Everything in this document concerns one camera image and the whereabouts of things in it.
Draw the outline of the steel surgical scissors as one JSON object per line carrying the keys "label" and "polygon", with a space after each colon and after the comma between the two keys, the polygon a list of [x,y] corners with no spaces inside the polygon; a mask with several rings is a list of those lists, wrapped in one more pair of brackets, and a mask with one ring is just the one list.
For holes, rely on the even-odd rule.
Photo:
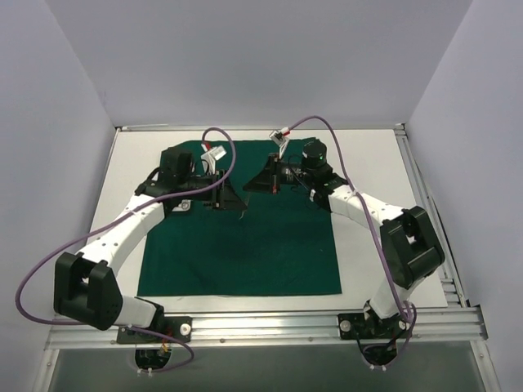
{"label": "steel surgical scissors", "polygon": [[245,196],[245,199],[244,199],[244,206],[245,206],[245,208],[241,211],[241,213],[239,215],[239,220],[240,221],[244,218],[245,213],[248,210],[248,205],[249,205],[249,202],[250,202],[251,194],[252,193],[250,193],[250,192],[246,193],[246,196]]}

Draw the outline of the metal instrument tray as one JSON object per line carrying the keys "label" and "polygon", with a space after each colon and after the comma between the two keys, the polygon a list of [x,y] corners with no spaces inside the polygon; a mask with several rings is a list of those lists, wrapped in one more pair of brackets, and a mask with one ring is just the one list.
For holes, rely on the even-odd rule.
{"label": "metal instrument tray", "polygon": [[182,199],[176,206],[171,210],[172,213],[186,213],[191,209],[191,201],[189,199]]}

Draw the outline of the dark green surgical cloth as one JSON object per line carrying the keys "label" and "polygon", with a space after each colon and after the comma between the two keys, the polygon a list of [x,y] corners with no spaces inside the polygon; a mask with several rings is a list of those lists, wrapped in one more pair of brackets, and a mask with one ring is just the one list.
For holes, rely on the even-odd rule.
{"label": "dark green surgical cloth", "polygon": [[322,296],[342,291],[330,215],[300,186],[277,195],[242,190],[277,150],[238,140],[230,180],[245,212],[193,203],[147,236],[139,296]]}

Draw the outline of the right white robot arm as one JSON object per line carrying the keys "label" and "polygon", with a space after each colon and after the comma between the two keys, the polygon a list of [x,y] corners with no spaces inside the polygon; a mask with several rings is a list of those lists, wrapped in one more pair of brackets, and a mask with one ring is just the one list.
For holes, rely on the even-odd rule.
{"label": "right white robot arm", "polygon": [[369,230],[385,280],[368,300],[362,319],[364,330],[380,337],[391,329],[391,317],[413,315],[411,294],[443,264],[445,254],[423,208],[402,208],[361,193],[329,165],[327,152],[323,142],[311,139],[303,145],[299,163],[284,161],[281,152],[270,154],[243,189],[277,194],[284,185],[301,185],[321,209]]}

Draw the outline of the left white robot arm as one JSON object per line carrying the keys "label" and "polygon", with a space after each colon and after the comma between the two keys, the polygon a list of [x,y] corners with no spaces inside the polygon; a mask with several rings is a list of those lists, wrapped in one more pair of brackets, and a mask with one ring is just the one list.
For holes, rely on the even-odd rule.
{"label": "left white robot arm", "polygon": [[225,148],[205,144],[203,149],[203,174],[196,172],[189,150],[180,146],[165,149],[159,166],[137,186],[114,225],[77,253],[65,252],[57,258],[55,312],[101,331],[130,325],[146,342],[163,336],[163,307],[123,295],[117,276],[139,242],[183,202],[200,201],[214,210],[246,210],[226,171],[216,168],[226,155]]}

